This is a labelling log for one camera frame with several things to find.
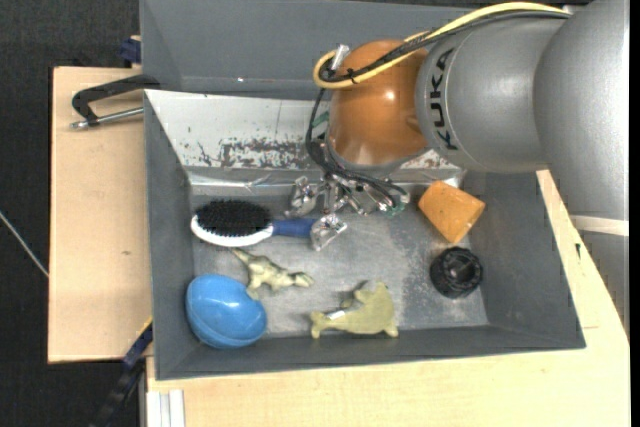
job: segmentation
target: orange foam block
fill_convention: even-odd
[[[451,243],[459,242],[484,211],[485,203],[445,182],[433,182],[418,202],[420,210]]]

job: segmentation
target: gray bin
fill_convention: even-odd
[[[421,10],[427,21],[416,27]],[[384,19],[373,18],[372,22],[368,15],[374,12],[384,13]],[[312,181],[320,177],[301,149],[302,121],[311,110],[309,98],[316,93],[309,78],[315,59],[338,42],[401,37],[440,25],[453,17],[451,13],[441,8],[316,0],[142,0],[146,74],[159,78],[167,89],[265,97],[145,94],[158,379],[584,347],[532,173],[466,175],[463,188],[487,204],[460,244],[478,255],[485,271],[481,286],[468,297],[446,299],[431,285],[429,264],[450,244],[415,204],[392,219],[378,214],[359,217],[345,210],[340,215],[349,229],[321,252],[310,249],[305,241],[277,238],[251,248],[316,279],[309,289],[292,288],[278,294],[266,287],[260,290],[269,328],[255,345],[212,349],[200,344],[187,324],[184,296],[195,276],[217,272],[246,281],[244,267],[230,252],[192,235],[189,221],[194,209],[214,197],[245,197],[280,212],[296,177],[304,174]],[[375,22],[380,26],[372,27]],[[212,36],[214,27],[222,31],[219,25],[224,26],[224,34]],[[253,46],[250,52],[243,52],[248,28]],[[292,34],[298,38],[295,48],[285,37]],[[178,42],[190,51],[176,50]],[[230,56],[229,48],[238,53]],[[156,51],[172,57],[163,59]],[[203,64],[205,54],[208,60]],[[245,79],[239,82],[243,86],[252,79],[251,87],[233,89],[237,78]],[[231,126],[223,114],[239,104],[247,115],[236,117]],[[289,114],[279,116],[280,125],[274,128],[268,116],[261,118],[260,113],[276,108]],[[262,127],[264,135],[252,138],[251,123],[254,128]],[[257,140],[262,149],[253,144]],[[273,147],[284,144],[280,146],[285,148],[282,158],[259,157],[271,143]],[[228,159],[229,145],[239,152],[247,147],[257,149],[249,158]],[[422,159],[403,167],[394,178],[417,199],[432,179],[458,171],[437,159]],[[400,336],[388,339],[327,332],[312,340],[308,313],[337,307],[367,279],[382,279],[389,285]]]

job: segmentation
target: blue plastic egg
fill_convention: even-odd
[[[267,313],[245,286],[218,274],[195,278],[187,288],[187,320],[196,337],[216,349],[251,345],[267,328]]]

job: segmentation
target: blue brush handle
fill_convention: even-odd
[[[283,237],[309,237],[315,219],[281,219],[273,221],[273,234]]]

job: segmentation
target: metal clamp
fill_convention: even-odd
[[[71,100],[71,105],[76,112],[84,118],[84,120],[71,123],[71,128],[94,127],[102,123],[142,114],[142,107],[140,107],[99,117],[89,106],[91,102],[121,95],[123,93],[129,93],[130,91],[135,91],[137,89],[160,89],[160,83],[149,75],[136,75],[134,77],[78,91]]]

